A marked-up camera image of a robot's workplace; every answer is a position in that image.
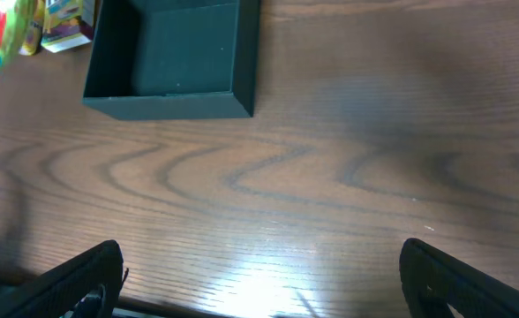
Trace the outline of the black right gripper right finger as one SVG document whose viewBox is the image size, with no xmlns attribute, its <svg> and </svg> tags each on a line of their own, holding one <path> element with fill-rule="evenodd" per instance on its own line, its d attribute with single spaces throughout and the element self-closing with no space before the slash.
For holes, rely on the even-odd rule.
<svg viewBox="0 0 519 318">
<path fill-rule="evenodd" d="M 519 317 L 519 291 L 417 238 L 399 258 L 402 292 L 412 317 Z"/>
</svg>

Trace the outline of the yellow plastic bottle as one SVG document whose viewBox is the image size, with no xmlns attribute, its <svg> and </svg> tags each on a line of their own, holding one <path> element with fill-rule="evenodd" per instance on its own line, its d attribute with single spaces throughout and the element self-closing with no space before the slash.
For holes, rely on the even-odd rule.
<svg viewBox="0 0 519 318">
<path fill-rule="evenodd" d="M 37 0 L 33 18 L 26 30 L 25 40 L 20 47 L 19 54 L 22 56 L 32 56 L 40 47 L 45 16 L 45 0 Z"/>
</svg>

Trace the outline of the dark green lidded box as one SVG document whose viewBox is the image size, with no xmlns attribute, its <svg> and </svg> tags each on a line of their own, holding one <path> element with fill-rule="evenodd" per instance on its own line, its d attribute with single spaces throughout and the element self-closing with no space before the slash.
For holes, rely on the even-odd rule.
<svg viewBox="0 0 519 318">
<path fill-rule="evenodd" d="M 254 113 L 260 0 L 104 0 L 82 102 L 119 120 Z"/>
</svg>

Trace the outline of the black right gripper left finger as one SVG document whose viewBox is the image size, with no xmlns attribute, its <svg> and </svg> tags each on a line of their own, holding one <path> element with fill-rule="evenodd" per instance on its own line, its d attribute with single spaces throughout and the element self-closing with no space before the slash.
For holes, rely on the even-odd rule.
<svg viewBox="0 0 519 318">
<path fill-rule="evenodd" d="M 119 244 L 107 240 L 0 296 L 0 318 L 110 317 L 124 283 Z"/>
</svg>

